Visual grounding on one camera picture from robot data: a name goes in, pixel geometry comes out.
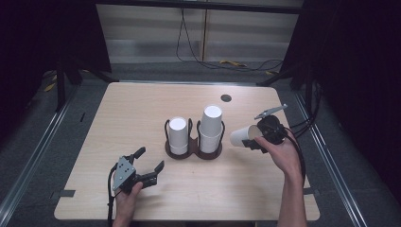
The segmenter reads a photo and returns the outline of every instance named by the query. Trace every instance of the wooden table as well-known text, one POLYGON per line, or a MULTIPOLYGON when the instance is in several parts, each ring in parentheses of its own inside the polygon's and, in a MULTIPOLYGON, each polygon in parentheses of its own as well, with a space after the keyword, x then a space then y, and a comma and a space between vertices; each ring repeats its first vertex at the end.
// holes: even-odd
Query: wooden table
MULTIPOLYGON (((147 152, 134 162, 137 173, 153 171, 165 160, 158 184, 141 191, 137 220, 272 220, 278 219, 284 176, 268 154, 236 148, 230 133, 257 121, 262 111, 280 106, 276 91, 265 87, 227 85, 112 83, 99 106, 65 189, 58 219, 106 219, 107 178, 122 155, 141 147, 147 152), (220 99, 231 96, 230 102, 220 99), (165 122, 173 116, 196 125, 203 108, 217 104, 226 132, 221 155, 211 161, 195 154, 174 160, 165 151, 165 122)), ((287 126, 283 111, 275 114, 287 126)), ((197 138, 196 127, 192 138, 197 138)), ((305 195, 307 219, 320 216, 313 195, 305 195)))

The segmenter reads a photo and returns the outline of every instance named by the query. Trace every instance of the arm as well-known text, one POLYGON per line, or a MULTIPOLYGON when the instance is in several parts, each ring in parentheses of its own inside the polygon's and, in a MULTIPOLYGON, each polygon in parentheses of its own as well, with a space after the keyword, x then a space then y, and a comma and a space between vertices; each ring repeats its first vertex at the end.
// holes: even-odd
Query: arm
POLYGON ((143 184, 136 183, 130 194, 124 192, 118 193, 115 197, 116 201, 116 215, 113 227, 128 227, 133 218, 135 211, 136 196, 141 191, 143 184))
MULTIPOLYGON (((289 136, 295 141, 291 132, 289 136)), ((272 160, 284 172, 285 180, 278 226, 307 226, 303 177, 295 147, 288 139, 280 145, 269 143, 263 137, 256 137, 254 140, 269 152, 272 160)))

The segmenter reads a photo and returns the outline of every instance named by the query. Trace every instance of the white cup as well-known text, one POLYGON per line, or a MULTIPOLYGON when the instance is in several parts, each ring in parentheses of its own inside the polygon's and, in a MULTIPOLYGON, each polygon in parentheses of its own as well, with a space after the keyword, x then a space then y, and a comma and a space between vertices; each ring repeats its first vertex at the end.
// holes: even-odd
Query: white cup
POLYGON ((221 134, 222 110, 216 105, 209 105, 204 108, 200 122, 200 130, 208 137, 216 137, 221 134))
POLYGON ((262 131, 255 125, 250 125, 237 131, 231 132, 230 142, 235 147, 245 148, 242 140, 253 140, 256 136, 262 136, 262 131))
POLYGON ((221 128, 222 127, 220 127, 220 133, 213 137, 205 135, 200 129, 200 151, 204 153, 212 153, 216 151, 216 149, 218 149, 221 136, 221 128))
POLYGON ((185 119, 180 116, 170 119, 168 123, 168 140, 173 153, 175 153, 173 149, 180 153, 180 150, 188 146, 188 127, 185 119))

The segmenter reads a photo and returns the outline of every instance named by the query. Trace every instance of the person's right hand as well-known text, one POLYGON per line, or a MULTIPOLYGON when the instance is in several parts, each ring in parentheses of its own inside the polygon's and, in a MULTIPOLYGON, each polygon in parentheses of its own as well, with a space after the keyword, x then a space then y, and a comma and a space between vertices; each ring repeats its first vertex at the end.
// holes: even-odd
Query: person's right hand
MULTIPOLYGON (((290 130, 288 130, 288 136, 296 141, 290 130)), ((297 176, 301 174, 301 164, 297 150, 289 139, 286 138, 279 145, 270 143, 263 136, 255 137, 254 140, 269 152, 272 160, 286 175, 297 176)))

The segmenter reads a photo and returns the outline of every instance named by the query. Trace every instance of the hand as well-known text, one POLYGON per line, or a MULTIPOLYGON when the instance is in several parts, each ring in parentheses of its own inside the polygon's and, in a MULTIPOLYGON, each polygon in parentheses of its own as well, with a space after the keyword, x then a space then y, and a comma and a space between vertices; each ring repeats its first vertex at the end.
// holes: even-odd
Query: hand
POLYGON ((143 183, 136 183, 130 194, 117 190, 115 194, 116 201, 116 215, 113 227, 126 227, 130 226, 135 211, 136 196, 141 191, 143 183))
MULTIPOLYGON (((288 130, 288 136, 296 141, 292 132, 288 130)), ((286 174, 286 176, 297 176, 301 174, 301 164, 297 150, 289 139, 285 139, 282 144, 274 145, 264 137, 255 137, 254 140, 271 155, 274 163, 286 174)))

